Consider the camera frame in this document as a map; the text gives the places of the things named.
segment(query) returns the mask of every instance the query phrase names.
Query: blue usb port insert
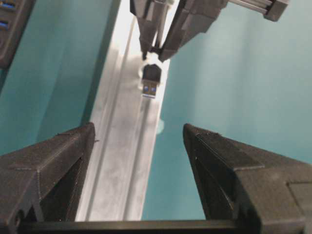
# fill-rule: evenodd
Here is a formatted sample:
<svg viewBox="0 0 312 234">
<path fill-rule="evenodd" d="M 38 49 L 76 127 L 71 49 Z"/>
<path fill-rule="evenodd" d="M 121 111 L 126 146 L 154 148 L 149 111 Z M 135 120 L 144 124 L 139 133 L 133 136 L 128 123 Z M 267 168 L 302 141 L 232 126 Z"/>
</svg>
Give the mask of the blue usb port insert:
<svg viewBox="0 0 312 234">
<path fill-rule="evenodd" d="M 0 20 L 0 28 L 9 29 L 9 23 L 4 20 Z"/>
<path fill-rule="evenodd" d="M 13 10 L 15 8 L 15 4 L 7 1 L 0 1 L 0 7 Z"/>
</svg>

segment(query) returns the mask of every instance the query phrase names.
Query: metal plate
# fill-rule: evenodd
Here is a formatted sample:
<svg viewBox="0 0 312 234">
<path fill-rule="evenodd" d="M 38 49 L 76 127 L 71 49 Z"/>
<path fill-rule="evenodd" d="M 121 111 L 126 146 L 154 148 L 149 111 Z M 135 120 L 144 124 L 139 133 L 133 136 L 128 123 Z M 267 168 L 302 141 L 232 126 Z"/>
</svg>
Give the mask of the metal plate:
<svg viewBox="0 0 312 234">
<path fill-rule="evenodd" d="M 142 96 L 139 29 L 121 1 L 91 122 L 96 139 L 77 221 L 140 220 L 169 62 L 155 99 Z"/>
</svg>

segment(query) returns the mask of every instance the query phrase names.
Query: black usb hub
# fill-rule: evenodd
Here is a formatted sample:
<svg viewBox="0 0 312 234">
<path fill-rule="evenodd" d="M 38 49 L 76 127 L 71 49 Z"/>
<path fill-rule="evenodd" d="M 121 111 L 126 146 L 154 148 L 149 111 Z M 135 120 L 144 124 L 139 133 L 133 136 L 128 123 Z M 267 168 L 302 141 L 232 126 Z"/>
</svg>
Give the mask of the black usb hub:
<svg viewBox="0 0 312 234">
<path fill-rule="evenodd" d="M 0 0 L 0 68 L 10 66 L 36 0 Z"/>
</svg>

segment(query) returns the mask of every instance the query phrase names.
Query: teal surface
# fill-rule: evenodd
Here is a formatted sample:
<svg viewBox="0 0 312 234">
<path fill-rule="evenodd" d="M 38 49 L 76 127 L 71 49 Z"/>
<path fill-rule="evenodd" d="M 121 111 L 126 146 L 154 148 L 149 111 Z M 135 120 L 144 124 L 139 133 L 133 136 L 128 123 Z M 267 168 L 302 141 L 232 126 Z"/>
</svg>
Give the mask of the teal surface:
<svg viewBox="0 0 312 234">
<path fill-rule="evenodd" d="M 0 155 L 88 121 L 118 3 L 37 1 L 0 77 Z"/>
<path fill-rule="evenodd" d="M 229 3 L 172 59 L 144 219 L 204 218 L 185 123 L 312 163 L 311 9 L 290 1 L 273 23 Z"/>
</svg>

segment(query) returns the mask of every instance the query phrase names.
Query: teal background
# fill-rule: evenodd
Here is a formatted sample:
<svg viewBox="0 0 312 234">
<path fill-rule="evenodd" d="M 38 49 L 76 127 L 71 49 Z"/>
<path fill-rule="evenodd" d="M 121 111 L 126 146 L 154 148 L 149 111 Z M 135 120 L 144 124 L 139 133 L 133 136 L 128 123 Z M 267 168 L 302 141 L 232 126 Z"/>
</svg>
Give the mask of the teal background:
<svg viewBox="0 0 312 234">
<path fill-rule="evenodd" d="M 202 219 L 182 141 L 191 123 L 312 163 L 312 1 L 278 23 L 229 3 L 172 59 L 143 219 Z"/>
<path fill-rule="evenodd" d="M 0 155 L 89 119 L 118 0 L 38 0 L 0 77 Z"/>
</svg>

